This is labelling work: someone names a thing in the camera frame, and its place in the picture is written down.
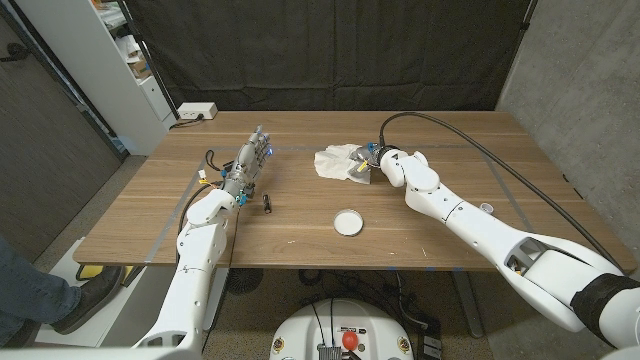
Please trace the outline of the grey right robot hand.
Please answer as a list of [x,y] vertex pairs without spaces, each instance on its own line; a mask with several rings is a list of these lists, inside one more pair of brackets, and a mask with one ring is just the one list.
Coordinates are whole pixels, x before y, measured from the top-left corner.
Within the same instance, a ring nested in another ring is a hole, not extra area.
[[348,167],[348,178],[357,183],[369,184],[372,170],[380,167],[382,156],[387,150],[388,147],[373,142],[357,147],[349,155],[353,164]]

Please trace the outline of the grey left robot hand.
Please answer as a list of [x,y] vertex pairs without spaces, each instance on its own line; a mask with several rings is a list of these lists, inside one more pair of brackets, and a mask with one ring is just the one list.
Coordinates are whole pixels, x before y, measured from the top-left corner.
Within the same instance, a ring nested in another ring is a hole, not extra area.
[[263,126],[259,124],[241,146],[222,183],[222,189],[240,206],[253,197],[255,183],[272,153],[270,135],[264,133]]

